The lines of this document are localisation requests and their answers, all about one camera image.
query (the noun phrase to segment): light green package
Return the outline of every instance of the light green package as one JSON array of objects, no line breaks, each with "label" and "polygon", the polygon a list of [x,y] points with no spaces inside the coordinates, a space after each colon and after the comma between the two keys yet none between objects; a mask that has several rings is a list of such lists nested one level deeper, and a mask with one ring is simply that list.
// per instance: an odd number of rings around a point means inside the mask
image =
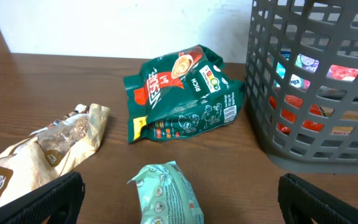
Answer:
[{"label": "light green package", "polygon": [[142,221],[140,224],[203,224],[196,195],[175,161],[147,165],[136,181]]}]

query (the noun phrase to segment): gray basket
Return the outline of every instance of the gray basket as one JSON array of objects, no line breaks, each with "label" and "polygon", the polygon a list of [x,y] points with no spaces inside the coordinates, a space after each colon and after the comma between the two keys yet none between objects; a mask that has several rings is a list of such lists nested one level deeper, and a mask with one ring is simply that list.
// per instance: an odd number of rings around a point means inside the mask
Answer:
[{"label": "gray basket", "polygon": [[[289,51],[290,58],[282,57],[281,51]],[[296,65],[299,54],[319,61],[315,72]],[[277,73],[278,63],[285,67],[284,78]],[[277,166],[298,172],[358,173],[358,119],[343,117],[358,113],[358,76],[353,81],[330,78],[332,65],[358,68],[358,0],[254,0],[246,110],[262,149]],[[292,86],[292,74],[310,81],[309,88]],[[287,103],[289,95],[303,100],[300,108]],[[277,103],[275,109],[270,97]],[[333,113],[312,114],[312,105]],[[283,110],[296,115],[295,122],[284,118]],[[304,128],[305,120],[323,127]],[[281,132],[277,124],[290,132]],[[334,133],[338,128],[351,131]]]}]

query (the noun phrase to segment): yellow label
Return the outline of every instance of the yellow label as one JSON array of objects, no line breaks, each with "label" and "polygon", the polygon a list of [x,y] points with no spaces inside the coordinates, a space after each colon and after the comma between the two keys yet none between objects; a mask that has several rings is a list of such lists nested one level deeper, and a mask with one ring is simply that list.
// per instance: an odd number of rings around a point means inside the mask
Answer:
[{"label": "yellow label", "polygon": [[134,141],[140,137],[142,128],[146,126],[146,117],[140,117],[134,119]]}]

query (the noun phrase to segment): orange package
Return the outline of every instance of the orange package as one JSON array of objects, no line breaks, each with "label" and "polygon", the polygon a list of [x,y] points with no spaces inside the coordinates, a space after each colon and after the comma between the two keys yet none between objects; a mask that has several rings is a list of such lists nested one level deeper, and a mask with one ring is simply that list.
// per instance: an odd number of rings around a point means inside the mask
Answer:
[{"label": "orange package", "polygon": [[[285,96],[285,101],[291,104],[292,106],[295,106],[296,108],[301,108],[303,103],[303,100],[301,98],[293,95]],[[269,103],[270,105],[272,105],[273,109],[276,109],[277,103],[272,96],[269,98]],[[325,116],[325,114],[323,114],[323,111],[317,105],[312,105],[309,112],[315,115]],[[287,119],[291,123],[294,123],[296,120],[296,115],[289,112],[286,109],[282,109],[281,116]],[[323,126],[324,126],[323,124],[316,123],[310,120],[304,120],[302,124],[302,127],[306,129],[310,129],[312,131],[321,131]],[[277,129],[286,134],[289,134],[291,132],[291,129],[284,126],[282,123],[277,124]]]}]

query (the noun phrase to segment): barcode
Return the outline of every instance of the barcode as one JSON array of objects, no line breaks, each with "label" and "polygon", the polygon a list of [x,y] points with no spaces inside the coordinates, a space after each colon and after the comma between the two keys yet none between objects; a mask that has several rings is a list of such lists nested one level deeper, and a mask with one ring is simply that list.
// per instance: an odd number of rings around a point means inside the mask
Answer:
[{"label": "barcode", "polygon": [[223,110],[224,113],[224,122],[230,122],[233,121],[237,114],[237,106],[230,106]]}]

